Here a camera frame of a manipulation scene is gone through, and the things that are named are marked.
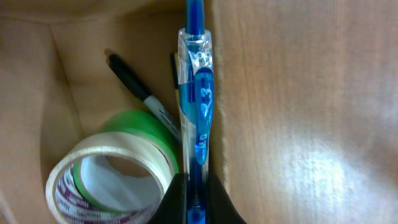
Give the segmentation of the black and white permanent marker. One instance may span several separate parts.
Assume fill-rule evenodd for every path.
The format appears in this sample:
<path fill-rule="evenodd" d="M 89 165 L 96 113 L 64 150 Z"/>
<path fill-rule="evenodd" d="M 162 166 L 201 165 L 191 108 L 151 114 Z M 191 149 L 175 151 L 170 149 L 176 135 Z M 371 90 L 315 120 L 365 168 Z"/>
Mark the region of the black and white permanent marker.
<path fill-rule="evenodd" d="M 175 117 L 153 95 L 147 85 L 136 75 L 135 71 L 117 54 L 110 54 L 108 60 L 110 69 L 124 86 L 148 107 L 179 143 L 182 143 L 182 134 Z"/>

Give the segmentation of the blue gel pen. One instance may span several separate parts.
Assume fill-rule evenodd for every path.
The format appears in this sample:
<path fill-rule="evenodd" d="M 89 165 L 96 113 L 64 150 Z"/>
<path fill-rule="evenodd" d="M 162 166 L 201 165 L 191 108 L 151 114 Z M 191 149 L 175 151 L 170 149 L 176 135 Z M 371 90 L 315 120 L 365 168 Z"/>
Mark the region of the blue gel pen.
<path fill-rule="evenodd" d="M 178 32 L 178 93 L 188 224 L 206 222 L 214 84 L 211 32 L 205 29 L 204 2 L 187 1 L 185 27 Z"/>

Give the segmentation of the yellow highlighter marker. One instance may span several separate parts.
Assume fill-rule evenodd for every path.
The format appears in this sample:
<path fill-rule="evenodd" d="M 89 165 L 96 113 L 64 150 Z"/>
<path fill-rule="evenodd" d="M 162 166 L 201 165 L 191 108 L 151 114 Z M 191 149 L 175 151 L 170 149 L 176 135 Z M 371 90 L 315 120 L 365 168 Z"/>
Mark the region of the yellow highlighter marker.
<path fill-rule="evenodd" d="M 171 53 L 170 54 L 170 63 L 171 63 L 171 68 L 172 68 L 172 75 L 173 75 L 173 80 L 174 80 L 174 92 L 175 92 L 175 98 L 177 102 L 177 108 L 180 108 L 180 102 L 179 102 L 179 91 L 178 91 L 178 54 L 177 53 Z"/>

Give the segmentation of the cream masking tape roll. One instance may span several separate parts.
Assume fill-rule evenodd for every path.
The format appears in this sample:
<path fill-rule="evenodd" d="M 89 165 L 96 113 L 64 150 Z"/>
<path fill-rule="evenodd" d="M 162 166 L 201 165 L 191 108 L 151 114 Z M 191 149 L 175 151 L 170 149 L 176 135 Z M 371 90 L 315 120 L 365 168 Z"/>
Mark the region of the cream masking tape roll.
<path fill-rule="evenodd" d="M 92 135 L 51 171 L 49 210 L 58 223 L 147 223 L 178 172 L 174 150 L 138 134 Z"/>

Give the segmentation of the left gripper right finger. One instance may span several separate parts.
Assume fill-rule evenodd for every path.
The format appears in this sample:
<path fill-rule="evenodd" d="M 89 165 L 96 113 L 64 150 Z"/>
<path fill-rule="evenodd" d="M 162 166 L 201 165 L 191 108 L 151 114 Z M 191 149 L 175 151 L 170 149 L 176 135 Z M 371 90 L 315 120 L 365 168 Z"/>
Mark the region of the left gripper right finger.
<path fill-rule="evenodd" d="M 217 175 L 208 175 L 205 195 L 206 224 L 246 224 Z"/>

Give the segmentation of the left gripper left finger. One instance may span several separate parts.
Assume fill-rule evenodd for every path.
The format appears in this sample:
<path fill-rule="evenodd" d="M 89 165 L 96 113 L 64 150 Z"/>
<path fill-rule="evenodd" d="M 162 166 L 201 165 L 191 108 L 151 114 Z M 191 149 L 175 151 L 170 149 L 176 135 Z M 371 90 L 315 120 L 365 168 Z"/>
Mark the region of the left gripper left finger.
<path fill-rule="evenodd" d="M 187 176 L 174 175 L 158 209 L 147 224 L 186 224 Z"/>

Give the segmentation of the green tape roll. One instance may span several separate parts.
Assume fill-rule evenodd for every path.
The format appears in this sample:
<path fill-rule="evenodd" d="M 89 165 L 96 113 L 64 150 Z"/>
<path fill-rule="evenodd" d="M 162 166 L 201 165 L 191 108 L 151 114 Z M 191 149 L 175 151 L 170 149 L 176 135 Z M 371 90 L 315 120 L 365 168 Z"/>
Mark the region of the green tape roll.
<path fill-rule="evenodd" d="M 179 171 L 174 137 L 141 110 L 113 116 L 74 148 L 84 149 L 89 154 L 74 163 L 75 184 L 87 201 L 106 211 L 156 206 Z"/>

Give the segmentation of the cardboard box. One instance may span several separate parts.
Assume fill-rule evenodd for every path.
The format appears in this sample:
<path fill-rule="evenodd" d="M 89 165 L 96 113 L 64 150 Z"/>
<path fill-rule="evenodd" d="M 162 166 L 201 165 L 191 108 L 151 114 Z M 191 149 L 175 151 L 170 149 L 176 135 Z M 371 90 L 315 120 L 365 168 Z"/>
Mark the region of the cardboard box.
<path fill-rule="evenodd" d="M 177 114 L 169 53 L 184 22 L 184 1 L 1 2 L 2 223 L 53 223 L 53 167 L 112 115 L 143 108 L 109 52 Z"/>

